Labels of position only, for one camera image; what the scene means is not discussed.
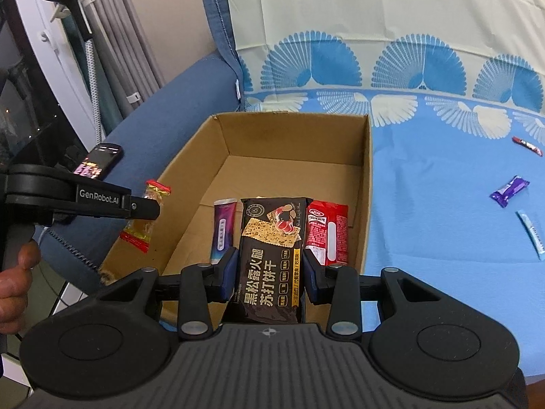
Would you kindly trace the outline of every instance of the black snack package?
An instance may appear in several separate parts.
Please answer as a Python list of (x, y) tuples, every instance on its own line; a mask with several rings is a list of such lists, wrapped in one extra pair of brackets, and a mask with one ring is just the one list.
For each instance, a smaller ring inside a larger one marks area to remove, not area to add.
[(238, 282), (223, 321), (297, 323), (309, 198), (243, 199)]

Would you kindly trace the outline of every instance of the smartphone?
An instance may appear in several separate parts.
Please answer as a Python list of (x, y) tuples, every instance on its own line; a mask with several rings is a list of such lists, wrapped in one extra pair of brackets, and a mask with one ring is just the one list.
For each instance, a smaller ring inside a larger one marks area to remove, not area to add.
[[(100, 143), (89, 152), (81, 164), (76, 167), (74, 173), (81, 175), (82, 177), (103, 180), (122, 156), (123, 148), (120, 145)], [(56, 222), (68, 224), (72, 222), (74, 217), (75, 216), (73, 215), (55, 214), (54, 220)]]

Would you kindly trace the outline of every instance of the white fan motif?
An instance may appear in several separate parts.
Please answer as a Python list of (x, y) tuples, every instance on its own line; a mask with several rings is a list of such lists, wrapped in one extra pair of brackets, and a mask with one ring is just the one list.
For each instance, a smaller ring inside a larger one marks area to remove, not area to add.
[(504, 138), (511, 130), (511, 119), (505, 109), (477, 105), (471, 109), (462, 101), (426, 97), (426, 104), (446, 124), (476, 137)]
[(531, 137), (545, 145), (545, 124), (543, 124), (543, 120), (520, 112), (513, 112), (513, 117), (524, 126)]
[(330, 114), (361, 114), (371, 116), (376, 127), (399, 124), (414, 117), (418, 102), (415, 95), (375, 95), (371, 101), (355, 91), (323, 90), (318, 101)]
[(263, 101), (255, 97), (246, 97), (246, 110), (254, 112), (263, 112), (266, 110), (286, 110), (288, 112), (298, 112), (301, 106), (309, 98), (305, 92), (295, 94), (271, 94), (267, 95)]

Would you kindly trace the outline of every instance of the red logo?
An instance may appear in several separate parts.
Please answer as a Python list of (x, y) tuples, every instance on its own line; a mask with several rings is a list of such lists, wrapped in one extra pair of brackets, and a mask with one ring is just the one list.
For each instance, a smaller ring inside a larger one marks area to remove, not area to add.
[(316, 210), (316, 209), (309, 209), (309, 212), (312, 214), (312, 215), (315, 215), (317, 217), (323, 217), (324, 216), (324, 213), (323, 212), (320, 212), (319, 210)]

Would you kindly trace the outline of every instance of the snack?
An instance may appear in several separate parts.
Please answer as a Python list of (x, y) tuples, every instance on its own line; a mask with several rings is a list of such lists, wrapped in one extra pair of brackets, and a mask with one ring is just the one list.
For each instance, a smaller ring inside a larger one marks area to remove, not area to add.
[(543, 245), (543, 242), (541, 241), (541, 238), (538, 235), (535, 226), (532, 224), (530, 217), (527, 216), (524, 210), (517, 210), (517, 215), (520, 218), (524, 227), (526, 228), (526, 232), (528, 232), (528, 235), (532, 240), (533, 247), (535, 247), (536, 251), (538, 252), (538, 258), (541, 261), (545, 260), (545, 246)]
[(525, 148), (528, 148), (529, 150), (531, 150), (532, 152), (535, 152), (540, 157), (543, 157), (543, 152), (537, 146), (535, 146), (535, 145), (533, 145), (531, 143), (528, 143), (527, 141), (525, 141), (525, 140), (523, 140), (523, 139), (521, 139), (519, 137), (513, 137), (513, 142), (517, 143), (518, 145), (522, 145)]
[(233, 245), (233, 232), (236, 212), (236, 198), (214, 202), (214, 237), (210, 262), (217, 264), (223, 254)]
[(529, 181), (524, 180), (522, 177), (514, 176), (512, 180), (507, 183), (503, 188), (490, 194), (490, 198), (496, 200), (498, 204), (505, 208), (508, 205), (509, 200), (517, 193), (530, 184)]
[[(162, 206), (164, 199), (171, 193), (170, 187), (163, 186), (155, 180), (148, 180), (145, 183), (147, 184), (147, 187), (145, 189), (144, 198), (154, 199), (159, 203), (159, 206)], [(152, 239), (154, 223), (155, 221), (150, 219), (131, 219), (121, 231), (119, 237), (121, 240), (125, 240), (138, 247), (146, 254), (148, 253), (149, 243)]]
[(307, 214), (305, 248), (320, 264), (348, 263), (348, 206), (314, 200)]
[(307, 198), (244, 199), (238, 282), (223, 321), (297, 323)]

